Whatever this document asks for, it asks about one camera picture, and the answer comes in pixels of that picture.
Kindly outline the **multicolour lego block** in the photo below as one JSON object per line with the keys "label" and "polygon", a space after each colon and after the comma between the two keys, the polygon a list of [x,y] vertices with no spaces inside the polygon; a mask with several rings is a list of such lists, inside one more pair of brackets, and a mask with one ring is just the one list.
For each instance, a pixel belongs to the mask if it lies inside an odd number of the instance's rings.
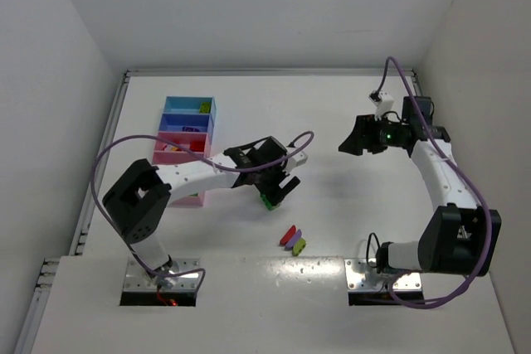
{"label": "multicolour lego block", "polygon": [[268,211],[273,211],[280,206],[280,203],[273,204],[265,194],[261,194],[260,198]]}

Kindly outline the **purple flower lego brick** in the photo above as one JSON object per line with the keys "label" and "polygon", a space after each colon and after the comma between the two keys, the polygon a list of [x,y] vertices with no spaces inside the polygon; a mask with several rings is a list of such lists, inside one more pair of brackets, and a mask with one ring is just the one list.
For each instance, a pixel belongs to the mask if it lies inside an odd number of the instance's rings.
{"label": "purple flower lego brick", "polygon": [[183,132],[194,132],[194,133],[200,133],[202,132],[202,129],[196,126],[183,126],[182,128]]}

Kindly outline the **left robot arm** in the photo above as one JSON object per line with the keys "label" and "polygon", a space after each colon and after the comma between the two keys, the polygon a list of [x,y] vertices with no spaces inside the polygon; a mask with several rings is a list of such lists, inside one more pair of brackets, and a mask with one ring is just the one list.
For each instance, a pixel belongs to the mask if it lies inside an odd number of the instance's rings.
{"label": "left robot arm", "polygon": [[133,162],[103,197],[110,224],[149,275],[173,265],[157,237],[168,205],[215,189],[253,186],[268,208],[277,207],[300,183],[291,172],[307,161],[306,153],[269,136],[224,150],[211,158],[175,165]]}

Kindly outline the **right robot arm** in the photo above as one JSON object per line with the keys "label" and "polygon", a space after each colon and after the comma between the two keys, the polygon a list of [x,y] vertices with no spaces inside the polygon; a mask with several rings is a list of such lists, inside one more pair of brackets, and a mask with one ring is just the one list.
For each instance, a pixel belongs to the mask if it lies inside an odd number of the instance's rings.
{"label": "right robot arm", "polygon": [[378,154],[390,147],[402,148],[416,165],[434,210],[421,238],[409,243],[384,242],[376,253],[375,267],[382,274],[411,270],[432,274],[469,275],[475,268],[487,274],[501,228],[496,210],[489,216],[470,187],[449,166],[451,137],[431,117],[431,99],[417,97],[422,124],[412,98],[402,102],[402,115],[389,120],[393,99],[371,93],[374,114],[359,115],[352,133],[339,145],[341,153]]}

